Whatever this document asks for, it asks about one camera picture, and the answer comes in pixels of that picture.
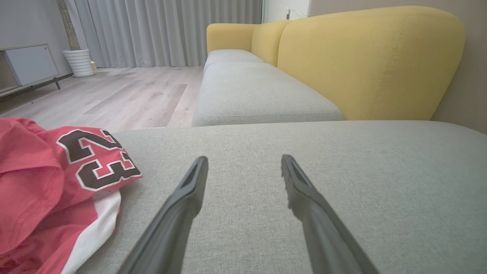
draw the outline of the tree trunk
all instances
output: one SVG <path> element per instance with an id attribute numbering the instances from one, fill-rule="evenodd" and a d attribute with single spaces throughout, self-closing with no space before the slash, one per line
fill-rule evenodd
<path id="1" fill-rule="evenodd" d="M 68 35 L 69 48 L 71 50 L 81 49 L 78 42 L 78 37 L 76 37 L 75 28 L 73 27 L 73 22 L 71 22 L 71 17 L 69 16 L 68 7 L 64 0 L 56 0 L 59 11 L 61 12 L 62 21 L 64 23 L 64 28 L 66 29 L 66 34 Z"/>

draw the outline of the white plant pot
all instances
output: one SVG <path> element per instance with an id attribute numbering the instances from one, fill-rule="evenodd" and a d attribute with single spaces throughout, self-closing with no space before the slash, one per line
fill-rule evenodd
<path id="1" fill-rule="evenodd" d="M 73 77 L 88 77 L 94 74 L 90 50 L 63 50 L 62 52 L 73 70 Z"/>

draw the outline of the cabinet door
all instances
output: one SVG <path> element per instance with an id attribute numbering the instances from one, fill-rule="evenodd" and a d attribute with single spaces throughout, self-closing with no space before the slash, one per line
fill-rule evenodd
<path id="1" fill-rule="evenodd" d="M 5 54 L 21 86 L 57 76 L 57 69 L 47 45 L 9 49 Z"/>

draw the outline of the wooden floor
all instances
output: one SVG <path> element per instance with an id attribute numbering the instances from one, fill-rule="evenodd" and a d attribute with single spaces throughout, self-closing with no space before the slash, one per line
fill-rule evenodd
<path id="1" fill-rule="evenodd" d="M 149 127 L 190 127 L 203 67 L 99 69 L 0 98 L 0 116 L 26 117 L 45 129 L 87 126 L 119 132 Z"/>

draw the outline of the gray curtain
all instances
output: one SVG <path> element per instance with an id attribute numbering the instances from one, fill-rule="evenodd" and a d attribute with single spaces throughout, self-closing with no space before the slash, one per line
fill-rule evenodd
<path id="1" fill-rule="evenodd" d="M 260 23 L 262 0 L 75 0 L 98 67 L 199 66 L 211 23 Z"/>

